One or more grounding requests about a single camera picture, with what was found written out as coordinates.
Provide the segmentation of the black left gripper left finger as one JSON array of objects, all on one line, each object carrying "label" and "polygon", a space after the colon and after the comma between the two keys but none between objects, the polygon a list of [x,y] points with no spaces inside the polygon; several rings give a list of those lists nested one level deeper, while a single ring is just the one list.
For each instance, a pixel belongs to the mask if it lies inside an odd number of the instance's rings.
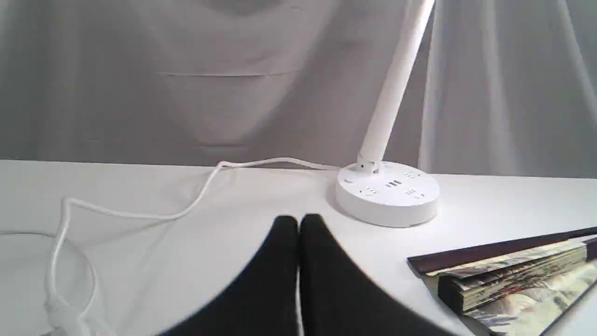
[{"label": "black left gripper left finger", "polygon": [[297,336],[298,223],[275,217],[246,267],[165,336]]}]

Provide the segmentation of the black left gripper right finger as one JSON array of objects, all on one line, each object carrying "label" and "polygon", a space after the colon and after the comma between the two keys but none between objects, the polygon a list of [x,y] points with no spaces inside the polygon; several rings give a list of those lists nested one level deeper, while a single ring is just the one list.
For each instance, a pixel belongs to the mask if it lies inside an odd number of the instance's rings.
[{"label": "black left gripper right finger", "polygon": [[301,319],[306,336],[446,336],[379,288],[335,240],[323,217],[300,223]]}]

